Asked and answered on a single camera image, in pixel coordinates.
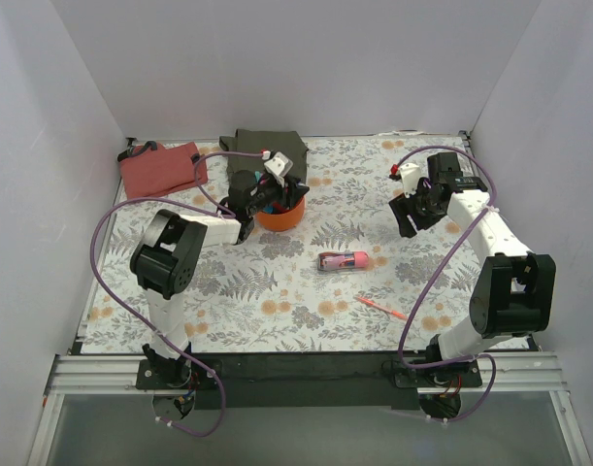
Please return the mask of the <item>orange round divided container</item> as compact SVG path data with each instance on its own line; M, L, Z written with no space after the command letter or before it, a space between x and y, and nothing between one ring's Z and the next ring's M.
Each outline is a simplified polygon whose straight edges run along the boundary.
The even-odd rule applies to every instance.
M303 197L291 210L279 214L259 212L255 219L263 228L273 232L283 232L296 227L304 217L306 198Z

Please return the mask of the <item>pink clear pencil case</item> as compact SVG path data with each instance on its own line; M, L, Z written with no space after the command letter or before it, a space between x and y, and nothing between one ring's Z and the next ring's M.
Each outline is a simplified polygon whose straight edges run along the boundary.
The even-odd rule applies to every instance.
M366 269L370 257L365 251L322 252L317 257L316 267L321 272Z

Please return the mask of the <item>orange pen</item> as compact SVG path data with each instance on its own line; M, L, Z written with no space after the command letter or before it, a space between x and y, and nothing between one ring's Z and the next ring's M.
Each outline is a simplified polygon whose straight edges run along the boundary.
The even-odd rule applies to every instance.
M369 308L372 308L372 309L375 309L375 310L378 310L378 311L387 313L388 315L391 315L391 316L395 316L395 317L397 317L397 318L399 318L399 319L401 319L403 321L407 321L408 320L408 317L406 315L404 315L402 313L399 313L397 311L388 309L388 308L386 308L386 307L384 307L384 306L382 306L380 304L377 304L377 303L373 302L372 300L367 299L365 297L356 296L355 299L358 302L364 304L365 306L367 306Z

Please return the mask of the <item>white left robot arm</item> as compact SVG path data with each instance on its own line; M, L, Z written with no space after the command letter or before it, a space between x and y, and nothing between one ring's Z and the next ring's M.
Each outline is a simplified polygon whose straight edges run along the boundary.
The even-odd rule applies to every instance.
M284 213L295 208L310 188L294 176L279 181L265 172L236 172L228 195L220 202L235 214L181 216L160 210L130 260L131 272L148 300L151 342L143 345L150 370L172 388L185 386L192 375L190 342L184 328L183 293L190 285L202 248L238 245L247 239L254 216L269 208Z

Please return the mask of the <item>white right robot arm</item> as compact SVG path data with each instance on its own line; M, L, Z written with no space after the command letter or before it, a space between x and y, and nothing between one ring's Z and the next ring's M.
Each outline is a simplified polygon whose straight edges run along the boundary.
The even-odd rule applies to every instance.
M457 378L460 365L484 357L491 347L512 338L546 330L550 321L556 265L548 254L533 252L511 231L495 203L497 187L486 169L465 174L458 158L463 150L428 147L427 169L404 156L389 177L403 185L403 194L389 205L404 238L449 217L461 236L424 286L408 316L416 318L425 297L453 255L469 244L480 273L469 301L469 313L458 324L433 338L423 359L402 359L404 367L425 372L435 385Z

